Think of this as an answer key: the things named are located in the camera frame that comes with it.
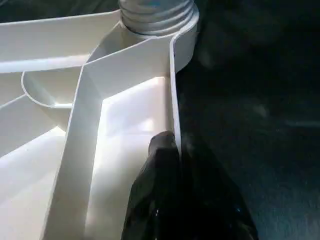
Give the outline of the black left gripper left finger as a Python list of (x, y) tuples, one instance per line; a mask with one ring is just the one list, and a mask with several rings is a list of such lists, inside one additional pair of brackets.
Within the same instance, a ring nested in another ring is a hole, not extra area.
[(153, 136), (148, 157), (134, 180), (121, 233), (123, 240), (181, 238), (181, 165), (175, 135)]

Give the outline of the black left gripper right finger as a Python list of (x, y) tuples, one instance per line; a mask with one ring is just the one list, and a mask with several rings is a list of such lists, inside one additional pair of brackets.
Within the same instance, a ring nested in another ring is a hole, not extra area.
[(236, 183), (200, 139), (182, 145), (182, 174), (192, 240), (257, 240), (258, 230)]

